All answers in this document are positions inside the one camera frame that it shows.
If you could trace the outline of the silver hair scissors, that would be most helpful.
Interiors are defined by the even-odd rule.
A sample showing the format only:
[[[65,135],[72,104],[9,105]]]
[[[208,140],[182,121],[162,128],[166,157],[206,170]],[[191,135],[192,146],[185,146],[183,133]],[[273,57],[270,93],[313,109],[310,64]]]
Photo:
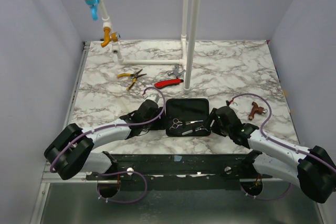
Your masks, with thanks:
[[[175,118],[172,120],[172,125],[170,126],[170,130],[172,129],[177,129],[180,126],[184,126],[184,125],[191,125],[191,124],[195,124],[195,123],[201,123],[203,122],[203,120],[194,120],[194,121],[180,121],[179,119]]]

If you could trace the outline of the black fabric tool case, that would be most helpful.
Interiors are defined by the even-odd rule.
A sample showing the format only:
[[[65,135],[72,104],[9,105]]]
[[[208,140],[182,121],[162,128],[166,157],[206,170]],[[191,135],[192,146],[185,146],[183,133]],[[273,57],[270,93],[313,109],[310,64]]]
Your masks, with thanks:
[[[166,102],[166,135],[169,137],[187,137],[187,136],[209,136],[210,132],[199,131],[193,134],[184,135],[182,133],[202,126],[209,116],[209,101],[205,98],[180,98],[168,99]],[[201,123],[180,126],[177,129],[170,130],[173,119],[180,121],[203,120]]]

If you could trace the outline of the silver thinning scissors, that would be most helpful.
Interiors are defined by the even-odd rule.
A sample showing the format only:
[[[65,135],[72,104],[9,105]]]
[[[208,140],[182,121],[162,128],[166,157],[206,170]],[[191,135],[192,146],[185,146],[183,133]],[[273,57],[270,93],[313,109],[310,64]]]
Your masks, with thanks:
[[[196,132],[199,132],[199,131],[206,131],[206,132],[208,132],[209,130],[207,128],[205,128],[204,126],[199,126],[199,127],[194,128],[192,130],[188,130],[188,131],[183,132],[182,136],[193,134],[193,133],[196,133]]]

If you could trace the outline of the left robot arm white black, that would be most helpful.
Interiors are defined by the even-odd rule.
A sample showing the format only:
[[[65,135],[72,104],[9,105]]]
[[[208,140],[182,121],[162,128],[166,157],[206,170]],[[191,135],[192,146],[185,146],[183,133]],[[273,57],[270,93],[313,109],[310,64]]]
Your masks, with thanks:
[[[162,113],[158,98],[147,98],[137,110],[96,129],[87,129],[86,135],[83,128],[71,123],[46,148],[44,157],[51,164],[52,172],[63,180],[79,172],[96,172],[104,179],[112,179],[117,171],[112,156],[106,151],[93,153],[92,150],[140,135]]]

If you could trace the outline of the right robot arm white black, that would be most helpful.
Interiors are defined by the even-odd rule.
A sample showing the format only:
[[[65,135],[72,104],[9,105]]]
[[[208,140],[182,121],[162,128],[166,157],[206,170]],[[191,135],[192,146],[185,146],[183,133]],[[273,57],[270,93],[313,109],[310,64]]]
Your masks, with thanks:
[[[246,177],[262,174],[280,178],[296,185],[307,197],[321,204],[335,191],[335,163],[320,146],[308,148],[267,135],[253,124],[242,123],[229,106],[213,109],[204,126],[252,150],[254,159],[241,165]]]

